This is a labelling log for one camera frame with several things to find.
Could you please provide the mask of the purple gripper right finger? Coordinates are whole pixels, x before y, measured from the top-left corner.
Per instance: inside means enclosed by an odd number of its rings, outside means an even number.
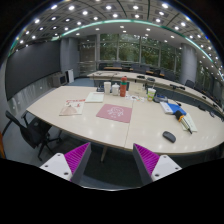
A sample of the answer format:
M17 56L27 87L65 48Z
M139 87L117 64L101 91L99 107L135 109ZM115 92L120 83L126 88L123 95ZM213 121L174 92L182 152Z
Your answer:
M133 144L133 156L144 185L181 170L168 155L159 156L136 143Z

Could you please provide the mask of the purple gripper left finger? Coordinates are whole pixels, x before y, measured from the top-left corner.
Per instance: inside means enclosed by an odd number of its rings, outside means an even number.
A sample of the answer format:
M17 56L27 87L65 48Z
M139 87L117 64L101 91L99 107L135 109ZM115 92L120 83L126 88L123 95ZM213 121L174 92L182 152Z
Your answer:
M41 169L79 184L91 154L91 144L83 144L66 154L56 153Z

